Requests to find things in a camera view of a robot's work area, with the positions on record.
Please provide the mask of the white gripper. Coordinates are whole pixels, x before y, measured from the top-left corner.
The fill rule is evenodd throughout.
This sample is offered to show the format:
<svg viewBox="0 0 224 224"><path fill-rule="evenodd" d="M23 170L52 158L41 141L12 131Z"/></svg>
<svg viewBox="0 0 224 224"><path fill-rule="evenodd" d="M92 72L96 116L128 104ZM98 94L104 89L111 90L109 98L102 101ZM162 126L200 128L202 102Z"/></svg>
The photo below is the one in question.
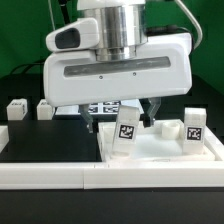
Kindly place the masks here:
<svg viewBox="0 0 224 224"><path fill-rule="evenodd" d="M45 99L54 107L80 105L90 133L93 117L88 104L147 98L143 124L151 127L160 97L182 95L191 88L190 34L149 37L136 47L134 58L108 62L96 59L99 40L94 18L80 19L46 37L51 55L43 70Z"/></svg>

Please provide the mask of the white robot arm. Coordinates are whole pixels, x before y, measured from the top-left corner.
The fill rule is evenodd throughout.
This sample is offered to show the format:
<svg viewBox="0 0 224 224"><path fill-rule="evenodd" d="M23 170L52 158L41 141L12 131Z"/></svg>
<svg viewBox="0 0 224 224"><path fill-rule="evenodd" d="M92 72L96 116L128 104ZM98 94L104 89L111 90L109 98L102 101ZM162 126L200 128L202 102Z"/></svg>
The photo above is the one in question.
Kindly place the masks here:
<svg viewBox="0 0 224 224"><path fill-rule="evenodd" d="M154 117L162 97L190 90L192 37L152 35L145 0L78 0L77 10L77 21L46 37L43 82L51 106L77 105L93 131L92 103L148 99Z"/></svg>

